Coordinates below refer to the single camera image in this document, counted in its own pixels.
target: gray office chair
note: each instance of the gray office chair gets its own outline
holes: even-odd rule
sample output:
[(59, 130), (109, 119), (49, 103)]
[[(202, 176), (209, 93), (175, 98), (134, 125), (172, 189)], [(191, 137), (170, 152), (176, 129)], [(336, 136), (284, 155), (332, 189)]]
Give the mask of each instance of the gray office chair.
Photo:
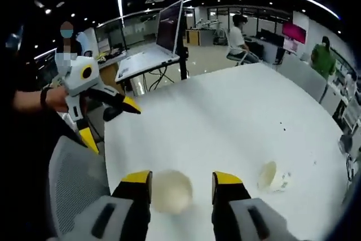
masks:
[(294, 55), (286, 54), (277, 71), (320, 103), (327, 81), (307, 63)]
[[(246, 57), (247, 57), (248, 54), (252, 54), (252, 55), (254, 55), (257, 59), (259, 59), (258, 56), (256, 56), (256, 55), (255, 55), (254, 53), (252, 53), (252, 52), (247, 52), (246, 50), (244, 50), (244, 49), (242, 49), (242, 48), (240, 48), (240, 47), (232, 47), (232, 46), (230, 45), (230, 36), (229, 36), (228, 31), (229, 31), (228, 29), (224, 29), (224, 33), (226, 34), (227, 43), (228, 43), (228, 50), (227, 50), (227, 56), (226, 56), (227, 59), (236, 61), (236, 62), (237, 62), (236, 66), (242, 65), (242, 64), (250, 64), (250, 62), (248, 62), (248, 61), (246, 60)], [(228, 52), (230, 52), (232, 49), (239, 50), (241, 53), (244, 52), (243, 57), (242, 57), (242, 58), (238, 58), (238, 57), (236, 57), (236, 56), (230, 55)]]
[(48, 223), (59, 238), (73, 229), (76, 215), (110, 195), (104, 158), (67, 137), (55, 146), (48, 185)]
[(358, 103), (358, 97), (353, 97), (342, 114), (342, 119), (348, 125), (351, 132), (357, 126), (358, 120), (361, 118), (361, 105)]

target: green shirt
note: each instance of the green shirt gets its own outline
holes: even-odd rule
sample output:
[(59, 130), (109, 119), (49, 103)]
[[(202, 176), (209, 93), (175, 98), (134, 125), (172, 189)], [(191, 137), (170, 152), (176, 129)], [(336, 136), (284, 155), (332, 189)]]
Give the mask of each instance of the green shirt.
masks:
[(316, 45), (312, 54), (314, 56), (312, 68), (327, 80), (328, 76), (334, 73), (336, 60), (323, 45)]

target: wrist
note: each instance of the wrist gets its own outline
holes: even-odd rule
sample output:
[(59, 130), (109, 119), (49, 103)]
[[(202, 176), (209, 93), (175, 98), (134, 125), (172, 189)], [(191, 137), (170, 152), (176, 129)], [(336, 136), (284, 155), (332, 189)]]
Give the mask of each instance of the wrist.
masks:
[(46, 87), (41, 91), (40, 103), (43, 109), (48, 109), (52, 107), (52, 92), (53, 89), (50, 87)]

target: white shirt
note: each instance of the white shirt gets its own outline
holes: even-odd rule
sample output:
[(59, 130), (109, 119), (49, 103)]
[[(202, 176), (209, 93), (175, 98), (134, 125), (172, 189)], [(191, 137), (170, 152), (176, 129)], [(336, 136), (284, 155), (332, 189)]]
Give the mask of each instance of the white shirt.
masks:
[[(232, 27), (230, 30), (230, 40), (228, 41), (231, 47), (239, 47), (240, 45), (244, 45), (244, 39), (242, 31), (238, 27)], [(228, 52), (231, 55), (237, 55), (243, 52), (243, 49), (231, 49)]]
[(349, 95), (349, 98), (352, 98), (356, 93), (356, 82), (352, 79), (349, 73), (346, 75), (345, 81), (347, 94)]
[(79, 32), (76, 40), (81, 44), (81, 55), (84, 56), (84, 52), (91, 51), (88, 38), (84, 32)]

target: laptop screen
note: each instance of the laptop screen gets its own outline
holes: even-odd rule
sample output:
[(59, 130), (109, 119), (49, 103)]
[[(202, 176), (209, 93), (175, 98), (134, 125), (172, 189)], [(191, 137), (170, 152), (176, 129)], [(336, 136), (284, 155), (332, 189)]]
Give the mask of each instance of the laptop screen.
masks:
[(157, 34), (157, 44), (173, 52), (177, 41), (177, 29), (179, 14), (182, 12), (183, 1), (169, 6), (159, 13), (159, 25)]

